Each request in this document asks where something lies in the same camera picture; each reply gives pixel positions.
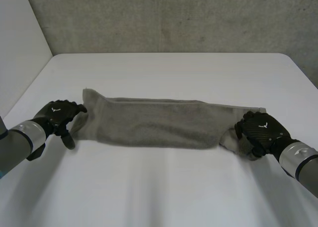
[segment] white wall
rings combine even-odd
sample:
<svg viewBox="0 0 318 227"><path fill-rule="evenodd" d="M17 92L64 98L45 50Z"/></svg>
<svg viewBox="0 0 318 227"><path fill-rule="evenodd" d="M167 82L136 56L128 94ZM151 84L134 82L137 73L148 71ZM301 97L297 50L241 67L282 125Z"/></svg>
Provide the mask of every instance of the white wall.
<svg viewBox="0 0 318 227"><path fill-rule="evenodd" d="M0 116L4 117L52 53L28 0L0 0Z"/></svg>

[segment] gray wall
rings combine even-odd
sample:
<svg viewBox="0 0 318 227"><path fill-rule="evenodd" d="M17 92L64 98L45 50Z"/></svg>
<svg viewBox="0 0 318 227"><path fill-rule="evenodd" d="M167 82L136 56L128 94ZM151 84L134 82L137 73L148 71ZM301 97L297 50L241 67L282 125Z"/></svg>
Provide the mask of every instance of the gray wall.
<svg viewBox="0 0 318 227"><path fill-rule="evenodd" d="M318 86L318 0L29 0L54 55L274 52Z"/></svg>

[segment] table surface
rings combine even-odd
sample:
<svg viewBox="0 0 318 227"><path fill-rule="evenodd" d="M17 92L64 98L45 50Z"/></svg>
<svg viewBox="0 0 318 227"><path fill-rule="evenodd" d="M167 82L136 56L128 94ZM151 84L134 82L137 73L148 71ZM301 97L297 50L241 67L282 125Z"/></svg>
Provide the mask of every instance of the table surface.
<svg viewBox="0 0 318 227"><path fill-rule="evenodd" d="M282 54L63 54L5 117L8 127L47 102L106 97L197 99L265 107L295 139L318 143L318 90ZM0 226L317 226L318 200L272 156L246 161L210 150L128 148L51 137L42 157L0 182Z"/></svg>

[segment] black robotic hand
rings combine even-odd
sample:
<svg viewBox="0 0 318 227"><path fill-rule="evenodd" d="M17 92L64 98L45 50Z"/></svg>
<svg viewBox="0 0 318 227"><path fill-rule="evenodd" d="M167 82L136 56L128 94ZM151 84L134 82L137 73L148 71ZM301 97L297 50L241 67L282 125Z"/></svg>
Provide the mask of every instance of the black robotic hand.
<svg viewBox="0 0 318 227"><path fill-rule="evenodd" d="M235 131L238 139L244 135L254 146L252 153L255 157L270 153L278 159L285 147L297 142L291 139L288 131L267 113L247 112L243 119L235 124Z"/></svg>
<svg viewBox="0 0 318 227"><path fill-rule="evenodd" d="M61 136L64 145L68 149L74 149L75 143L66 125L80 112L87 112L82 104L77 105L67 100L51 101L34 116L32 121L41 125L47 137L50 134Z"/></svg>

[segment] gray towel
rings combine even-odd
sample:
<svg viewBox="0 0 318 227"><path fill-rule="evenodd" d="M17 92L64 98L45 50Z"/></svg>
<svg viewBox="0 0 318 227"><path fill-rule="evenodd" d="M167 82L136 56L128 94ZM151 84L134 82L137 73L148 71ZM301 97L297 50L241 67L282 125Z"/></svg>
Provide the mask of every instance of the gray towel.
<svg viewBox="0 0 318 227"><path fill-rule="evenodd" d="M88 112L77 116L71 130L77 140L185 149L209 149L221 142L236 153L234 124L249 110L265 110L197 100L106 98L92 89L83 90L83 101Z"/></svg>

